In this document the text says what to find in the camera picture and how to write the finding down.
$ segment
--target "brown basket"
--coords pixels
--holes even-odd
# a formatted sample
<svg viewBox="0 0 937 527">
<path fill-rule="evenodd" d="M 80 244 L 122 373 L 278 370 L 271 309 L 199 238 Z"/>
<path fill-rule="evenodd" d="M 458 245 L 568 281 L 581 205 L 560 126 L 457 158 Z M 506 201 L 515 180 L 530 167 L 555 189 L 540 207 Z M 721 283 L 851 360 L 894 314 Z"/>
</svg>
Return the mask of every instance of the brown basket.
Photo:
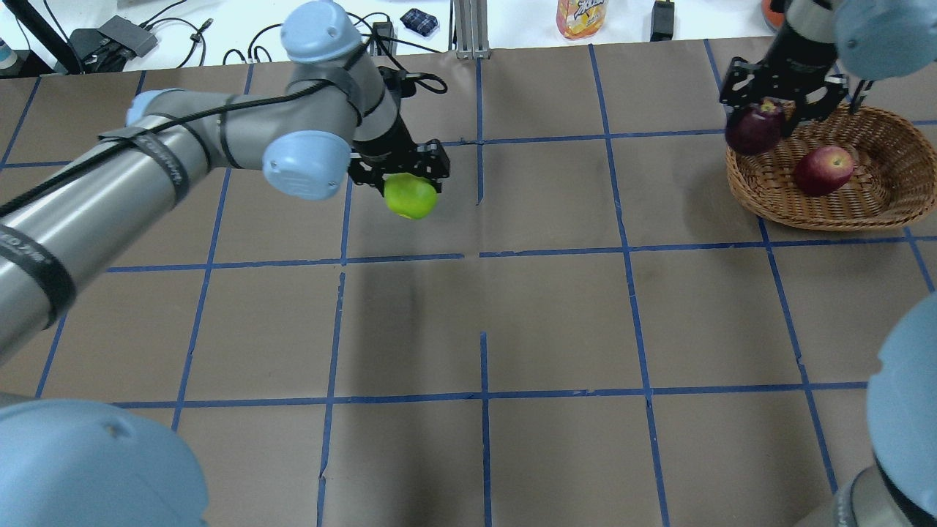
<svg viewBox="0 0 937 527">
<path fill-rule="evenodd" d="M 855 159 L 853 177 L 839 190 L 814 198 L 794 183 L 794 167 L 820 146 L 835 144 Z M 729 186 L 736 199 L 765 219 L 800 229 L 892 229 L 925 217 L 937 204 L 937 154 L 904 118 L 846 105 L 823 122 L 798 127 L 770 152 L 741 156 L 727 149 Z"/>
</svg>

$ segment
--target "white surface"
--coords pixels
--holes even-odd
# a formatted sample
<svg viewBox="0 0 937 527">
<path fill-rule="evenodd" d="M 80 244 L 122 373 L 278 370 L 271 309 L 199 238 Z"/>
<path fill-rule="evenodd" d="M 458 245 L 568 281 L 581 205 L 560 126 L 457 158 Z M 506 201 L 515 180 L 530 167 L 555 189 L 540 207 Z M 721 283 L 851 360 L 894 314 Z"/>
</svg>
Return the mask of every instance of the white surface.
<svg viewBox="0 0 937 527">
<path fill-rule="evenodd" d="M 206 65 L 221 64 L 225 51 L 237 48 L 246 53 L 250 39 L 262 28 L 282 23 L 290 12 L 307 0 L 188 0 L 162 17 L 186 19 L 196 26 L 206 19 L 215 22 L 205 32 L 208 44 Z M 557 0 L 488 0 L 488 40 L 496 48 L 539 48 L 585 43 L 641 42 L 650 35 L 652 0 L 607 0 L 605 26 L 595 36 L 567 40 L 557 30 Z M 759 0 L 675 0 L 677 4 L 677 39 L 759 37 L 771 35 L 762 19 Z M 41 0 L 30 0 L 40 14 L 48 18 Z M 117 14 L 140 23 L 172 0 L 49 0 L 55 16 L 69 34 L 73 29 L 100 27 Z M 391 15 L 397 37 L 436 49 L 446 50 L 449 29 L 449 0 L 339 0 L 345 10 L 364 16 L 372 11 Z M 400 16 L 410 8 L 421 9 L 439 19 L 439 30 L 423 38 L 403 26 Z M 381 20 L 375 16 L 369 22 Z M 145 57 L 130 61 L 126 70 L 175 68 L 191 45 L 192 29 L 177 22 L 162 23 L 154 30 L 159 44 Z M 0 5 L 0 37 L 15 49 L 24 49 L 25 41 L 12 15 Z M 31 38 L 33 49 L 47 62 L 52 56 Z M 276 30 L 258 41 L 275 61 L 287 60 Z M 398 44 L 398 54 L 425 53 Z M 190 66 L 199 63 L 197 49 Z"/>
</svg>

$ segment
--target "robotic arm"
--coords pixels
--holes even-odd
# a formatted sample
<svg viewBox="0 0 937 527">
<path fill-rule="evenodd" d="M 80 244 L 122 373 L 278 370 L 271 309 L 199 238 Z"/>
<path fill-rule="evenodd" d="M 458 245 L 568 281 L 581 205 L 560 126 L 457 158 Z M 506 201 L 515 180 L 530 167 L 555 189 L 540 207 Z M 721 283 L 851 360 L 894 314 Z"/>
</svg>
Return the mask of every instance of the robotic arm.
<svg viewBox="0 0 937 527">
<path fill-rule="evenodd" d="M 142 93 L 127 128 L 0 207 L 0 364 L 215 167 L 263 170 L 308 200 L 333 196 L 346 172 L 381 193 L 404 172 L 442 191 L 442 144 L 416 144 L 399 114 L 421 76 L 375 68 L 331 1 L 296 9 L 281 37 L 296 63 L 285 96 Z"/>
<path fill-rule="evenodd" d="M 773 0 L 784 24 L 765 58 L 735 57 L 720 102 L 734 111 L 764 97 L 793 101 L 783 131 L 823 120 L 849 91 L 845 75 L 829 71 L 839 58 L 858 75 L 851 103 L 857 112 L 876 81 L 910 75 L 937 59 L 937 3 L 932 0 Z"/>
</svg>

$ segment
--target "basket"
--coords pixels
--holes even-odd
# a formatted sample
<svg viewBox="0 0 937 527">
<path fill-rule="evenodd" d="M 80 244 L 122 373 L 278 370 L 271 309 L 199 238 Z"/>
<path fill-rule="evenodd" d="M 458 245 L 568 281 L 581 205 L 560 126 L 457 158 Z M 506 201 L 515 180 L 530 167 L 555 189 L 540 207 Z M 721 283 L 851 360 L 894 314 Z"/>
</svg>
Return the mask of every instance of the basket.
<svg viewBox="0 0 937 527">
<path fill-rule="evenodd" d="M 810 151 L 840 146 L 855 160 L 853 177 L 831 194 L 811 197 L 795 185 L 794 167 Z M 765 219 L 799 229 L 894 229 L 925 217 L 937 204 L 937 154 L 906 119 L 840 105 L 823 122 L 798 127 L 773 150 L 742 156 L 727 149 L 732 194 Z"/>
</svg>

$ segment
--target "green apple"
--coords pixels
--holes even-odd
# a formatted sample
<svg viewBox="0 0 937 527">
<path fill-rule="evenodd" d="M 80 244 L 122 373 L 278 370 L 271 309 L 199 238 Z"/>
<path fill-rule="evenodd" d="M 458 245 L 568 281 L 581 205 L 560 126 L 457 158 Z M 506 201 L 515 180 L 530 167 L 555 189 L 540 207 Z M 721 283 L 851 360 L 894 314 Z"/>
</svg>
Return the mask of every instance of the green apple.
<svg viewBox="0 0 937 527">
<path fill-rule="evenodd" d="M 408 219 L 425 218 L 436 206 L 436 189 L 412 173 L 392 173 L 384 179 L 387 208 Z"/>
</svg>

